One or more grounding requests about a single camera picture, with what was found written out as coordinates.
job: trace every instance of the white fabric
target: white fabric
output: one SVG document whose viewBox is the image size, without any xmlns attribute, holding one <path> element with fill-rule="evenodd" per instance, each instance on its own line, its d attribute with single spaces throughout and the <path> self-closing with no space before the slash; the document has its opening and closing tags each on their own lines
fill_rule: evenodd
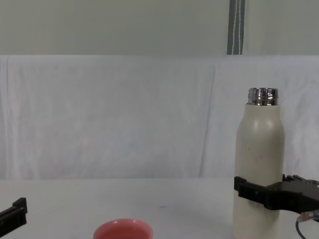
<svg viewBox="0 0 319 239">
<path fill-rule="evenodd" d="M 199 176 L 211 60 L 13 56 L 1 62 L 5 178 Z"/>
<path fill-rule="evenodd" d="M 0 57 L 0 178 L 230 177 L 250 87 L 278 87 L 285 172 L 319 179 L 319 57 Z"/>
</svg>

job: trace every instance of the pink cup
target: pink cup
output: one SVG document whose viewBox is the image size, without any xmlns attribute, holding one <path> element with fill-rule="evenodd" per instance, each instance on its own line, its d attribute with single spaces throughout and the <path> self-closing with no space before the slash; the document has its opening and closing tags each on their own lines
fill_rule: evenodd
<svg viewBox="0 0 319 239">
<path fill-rule="evenodd" d="M 153 230 L 136 219 L 117 219 L 96 229 L 93 239 L 152 239 Z"/>
</svg>

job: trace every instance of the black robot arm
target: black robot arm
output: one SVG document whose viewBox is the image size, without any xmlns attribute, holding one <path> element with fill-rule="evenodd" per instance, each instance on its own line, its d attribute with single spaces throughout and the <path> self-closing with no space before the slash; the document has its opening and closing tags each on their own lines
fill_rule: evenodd
<svg viewBox="0 0 319 239">
<path fill-rule="evenodd" d="M 0 238 L 26 224 L 26 198 L 20 198 L 12 207 L 0 212 Z"/>
<path fill-rule="evenodd" d="M 297 175 L 283 175 L 282 182 L 266 187 L 235 177 L 234 189 L 238 196 L 261 203 L 269 210 L 303 213 L 319 209 L 319 182 Z"/>
</svg>

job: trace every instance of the white tabletop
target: white tabletop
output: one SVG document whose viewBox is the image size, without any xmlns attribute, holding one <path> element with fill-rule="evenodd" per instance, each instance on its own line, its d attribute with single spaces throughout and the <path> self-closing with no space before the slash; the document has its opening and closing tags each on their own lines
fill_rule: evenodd
<svg viewBox="0 0 319 239">
<path fill-rule="evenodd" d="M 0 210 L 27 198 L 27 225 L 6 239 L 91 239 L 104 222 L 137 218 L 154 239 L 231 239 L 232 179 L 0 181 Z M 281 239 L 298 239 L 297 214 L 281 213 Z M 319 225 L 304 223 L 307 238 Z"/>
</svg>

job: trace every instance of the white bottle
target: white bottle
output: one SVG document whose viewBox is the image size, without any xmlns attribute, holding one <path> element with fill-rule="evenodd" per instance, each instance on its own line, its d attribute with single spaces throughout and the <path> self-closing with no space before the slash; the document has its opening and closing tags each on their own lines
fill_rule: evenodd
<svg viewBox="0 0 319 239">
<path fill-rule="evenodd" d="M 285 147 L 284 127 L 277 105 L 278 90 L 251 88 L 236 138 L 235 176 L 268 186 L 282 181 Z M 235 239 L 273 239 L 279 211 L 234 195 Z"/>
</svg>

